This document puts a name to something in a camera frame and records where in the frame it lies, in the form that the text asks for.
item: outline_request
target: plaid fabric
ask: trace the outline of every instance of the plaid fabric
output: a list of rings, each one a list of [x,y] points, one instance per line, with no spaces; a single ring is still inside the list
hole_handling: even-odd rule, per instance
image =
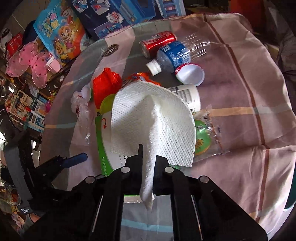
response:
[[[86,176],[100,173],[95,125],[93,140],[87,145],[71,112],[70,98],[105,67],[122,77],[146,71],[148,60],[140,53],[139,41],[165,30],[171,30],[180,40],[197,31],[212,42],[211,52],[195,59],[205,70],[198,91],[202,108],[212,106],[214,124],[222,131],[221,143],[230,150],[195,163],[185,170],[186,174],[209,176],[269,232],[283,211],[291,187],[296,119],[280,70],[239,14],[195,14],[143,23],[121,29],[88,47],[72,65],[46,117],[40,163],[55,155],[86,152],[89,158],[85,163],[64,170],[54,182],[68,190]],[[119,49],[103,57],[112,44],[119,44]],[[165,72],[154,80],[164,87],[180,84]],[[168,197],[157,197],[152,212],[147,212],[143,204],[125,204],[122,240],[171,240],[168,206]]]

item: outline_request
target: red arrow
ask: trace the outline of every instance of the red arrow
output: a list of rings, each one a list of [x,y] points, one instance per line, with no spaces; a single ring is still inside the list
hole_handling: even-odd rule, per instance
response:
[[[107,121],[105,118],[103,118],[102,120],[105,120],[105,124],[103,125],[104,129],[107,127],[106,124],[107,124]]]

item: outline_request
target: clear plastic wrapper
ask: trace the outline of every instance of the clear plastic wrapper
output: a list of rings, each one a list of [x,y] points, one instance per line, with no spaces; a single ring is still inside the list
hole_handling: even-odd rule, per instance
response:
[[[222,155],[228,152],[221,145],[220,128],[213,125],[211,106],[193,114],[196,143],[193,162],[197,162],[214,155]]]
[[[22,219],[22,217],[19,216],[17,213],[13,213],[13,214],[11,215],[11,218],[12,218],[13,221],[16,222],[16,224],[17,224],[20,228],[22,227],[22,225],[25,224],[25,221],[24,221],[24,220]]]
[[[75,91],[71,98],[71,109],[76,113],[80,123],[80,133],[85,137],[86,142],[90,143],[90,126],[92,123],[93,115],[88,107],[88,102],[82,97],[80,92]]]

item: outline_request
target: toy box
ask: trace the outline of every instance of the toy box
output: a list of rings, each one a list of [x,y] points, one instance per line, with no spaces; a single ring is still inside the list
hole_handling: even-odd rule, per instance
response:
[[[122,27],[185,15],[182,0],[67,0],[94,40]]]

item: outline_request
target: plastic water bottle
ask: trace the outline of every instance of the plastic water bottle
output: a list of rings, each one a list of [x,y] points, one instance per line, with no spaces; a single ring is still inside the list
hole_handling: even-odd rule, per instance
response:
[[[152,75],[163,70],[173,73],[180,65],[190,63],[195,58],[206,54],[209,45],[209,40],[192,34],[182,42],[174,41],[161,47],[157,51],[156,59],[150,61],[146,66]]]

